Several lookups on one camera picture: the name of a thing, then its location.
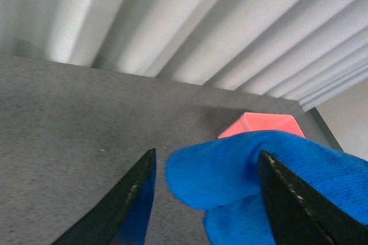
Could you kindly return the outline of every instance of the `white curtain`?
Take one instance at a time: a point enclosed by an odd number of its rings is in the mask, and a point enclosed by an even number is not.
[[[308,110],[368,77],[368,0],[0,0],[0,53]]]

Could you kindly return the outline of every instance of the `white wall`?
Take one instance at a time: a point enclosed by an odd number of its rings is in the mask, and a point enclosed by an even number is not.
[[[368,80],[325,101],[317,110],[345,152],[368,160]]]

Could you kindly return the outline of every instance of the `gray tabletop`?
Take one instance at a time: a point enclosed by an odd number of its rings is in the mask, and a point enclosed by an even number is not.
[[[203,213],[163,178],[174,150],[215,139],[243,112],[290,113],[328,145],[299,104],[0,55],[0,244],[50,244],[149,148],[157,180],[146,244],[209,244]]]

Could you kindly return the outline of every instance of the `blue cloth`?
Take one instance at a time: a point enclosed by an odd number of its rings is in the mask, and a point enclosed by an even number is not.
[[[368,224],[367,161],[286,132],[247,132],[177,150],[166,163],[174,196],[206,211],[212,244],[275,245],[258,182],[261,150]]]

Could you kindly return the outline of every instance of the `pink cube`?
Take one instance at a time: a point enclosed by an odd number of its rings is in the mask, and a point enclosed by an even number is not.
[[[305,137],[291,114],[244,113],[218,138],[258,130],[280,130]]]

